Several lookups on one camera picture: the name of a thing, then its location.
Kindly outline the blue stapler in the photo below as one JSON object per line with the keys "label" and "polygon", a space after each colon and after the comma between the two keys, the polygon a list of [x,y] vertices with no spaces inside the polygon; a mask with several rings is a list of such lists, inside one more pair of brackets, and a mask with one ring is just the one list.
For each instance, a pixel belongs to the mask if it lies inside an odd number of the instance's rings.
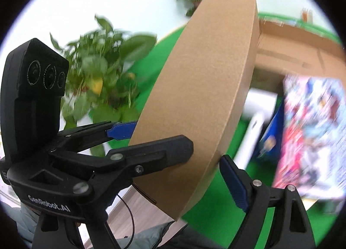
{"label": "blue stapler", "polygon": [[277,163],[281,156],[284,129],[284,101],[281,101],[258,144],[258,160]]}

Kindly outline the large potted green plant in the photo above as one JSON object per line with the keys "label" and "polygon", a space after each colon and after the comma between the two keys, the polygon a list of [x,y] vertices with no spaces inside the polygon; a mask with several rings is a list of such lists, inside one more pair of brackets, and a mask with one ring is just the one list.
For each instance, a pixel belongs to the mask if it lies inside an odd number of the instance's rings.
{"label": "large potted green plant", "polygon": [[94,123],[139,119],[135,108],[139,83],[130,68],[149,55],[157,36],[115,29],[102,16],[95,16],[95,21],[97,29],[65,46],[50,37],[53,48],[69,62],[60,105],[65,129],[77,127],[87,115]]}

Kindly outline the colourful anime picture box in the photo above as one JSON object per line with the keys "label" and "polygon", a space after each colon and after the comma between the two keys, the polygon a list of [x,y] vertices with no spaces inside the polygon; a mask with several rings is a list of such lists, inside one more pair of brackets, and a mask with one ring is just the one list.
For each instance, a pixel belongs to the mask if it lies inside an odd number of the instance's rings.
{"label": "colourful anime picture box", "polygon": [[309,199],[345,196],[345,91],[338,79],[288,75],[284,127],[273,187]]}

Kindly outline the green table cloth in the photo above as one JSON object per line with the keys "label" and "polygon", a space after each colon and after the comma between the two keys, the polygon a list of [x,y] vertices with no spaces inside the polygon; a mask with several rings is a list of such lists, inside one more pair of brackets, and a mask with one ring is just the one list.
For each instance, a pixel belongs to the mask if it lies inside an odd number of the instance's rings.
{"label": "green table cloth", "polygon": [[151,93],[130,145],[184,135],[194,144],[186,163],[136,178],[134,185],[171,218],[202,198],[215,171],[250,203],[231,243],[254,248],[269,206],[269,189],[240,181],[226,155],[250,87],[278,90],[286,74],[345,80],[345,50],[290,25],[258,19],[254,0],[205,0],[185,26]]}

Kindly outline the large cardboard box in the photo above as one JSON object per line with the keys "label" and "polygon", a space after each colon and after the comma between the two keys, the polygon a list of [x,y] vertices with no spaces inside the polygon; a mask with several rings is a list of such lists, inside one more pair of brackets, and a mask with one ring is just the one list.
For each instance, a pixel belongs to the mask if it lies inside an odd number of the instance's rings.
{"label": "large cardboard box", "polygon": [[260,35],[251,87],[283,92],[288,74],[339,79],[345,85],[345,49],[300,27],[259,20]]}

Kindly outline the white handheld fan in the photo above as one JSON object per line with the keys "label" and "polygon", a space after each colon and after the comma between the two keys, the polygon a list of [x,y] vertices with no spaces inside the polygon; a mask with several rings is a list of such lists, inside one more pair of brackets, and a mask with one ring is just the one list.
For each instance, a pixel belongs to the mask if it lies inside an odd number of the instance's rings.
{"label": "white handheld fan", "polygon": [[239,169],[246,169],[258,143],[262,128],[272,119],[277,97],[278,95],[273,92],[257,88],[251,88],[247,93],[242,119],[249,120],[249,125],[233,158]]}

